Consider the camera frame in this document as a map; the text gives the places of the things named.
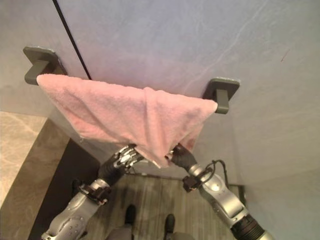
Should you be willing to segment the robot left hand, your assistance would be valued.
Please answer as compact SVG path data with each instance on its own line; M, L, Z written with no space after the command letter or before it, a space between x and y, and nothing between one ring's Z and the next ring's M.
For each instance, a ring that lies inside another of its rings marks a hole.
M134 164L144 159L135 147L135 144L129 144L113 154L100 166L98 178L110 187L115 185Z

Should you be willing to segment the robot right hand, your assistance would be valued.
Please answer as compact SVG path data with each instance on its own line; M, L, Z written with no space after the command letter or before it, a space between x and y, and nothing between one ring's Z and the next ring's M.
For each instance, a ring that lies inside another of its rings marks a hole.
M176 166L185 169L187 172L192 166L197 164L193 154L180 143L165 155L165 159L174 163Z

